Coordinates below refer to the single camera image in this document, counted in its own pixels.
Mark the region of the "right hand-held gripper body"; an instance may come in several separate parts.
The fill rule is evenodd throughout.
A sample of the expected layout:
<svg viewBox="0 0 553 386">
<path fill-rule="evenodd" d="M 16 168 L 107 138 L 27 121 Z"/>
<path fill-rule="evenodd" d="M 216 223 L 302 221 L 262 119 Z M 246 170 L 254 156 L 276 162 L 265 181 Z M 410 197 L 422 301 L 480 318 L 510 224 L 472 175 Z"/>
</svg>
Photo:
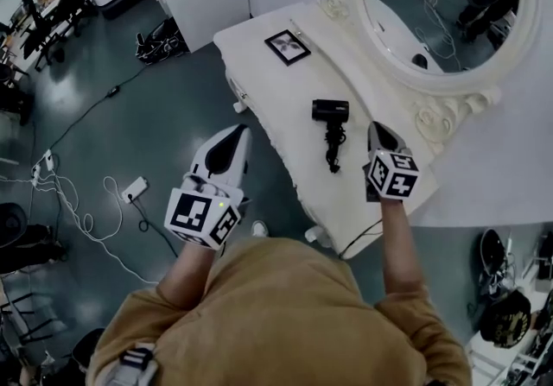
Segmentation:
<svg viewBox="0 0 553 386">
<path fill-rule="evenodd" d="M 369 162 L 363 171 L 367 202 L 408 199 L 421 174 L 412 155 L 383 149 L 376 149 L 369 154 Z"/>
</svg>

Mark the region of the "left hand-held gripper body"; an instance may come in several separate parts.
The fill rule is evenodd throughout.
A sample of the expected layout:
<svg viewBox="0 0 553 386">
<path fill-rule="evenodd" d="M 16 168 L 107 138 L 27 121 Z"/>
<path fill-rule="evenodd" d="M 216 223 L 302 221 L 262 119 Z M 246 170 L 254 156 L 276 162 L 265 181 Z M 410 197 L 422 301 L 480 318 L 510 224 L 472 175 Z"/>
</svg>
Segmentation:
<svg viewBox="0 0 553 386">
<path fill-rule="evenodd" d="M 219 250 L 250 202 L 239 187 L 186 174 L 170 194 L 164 227 L 184 242 Z"/>
</svg>

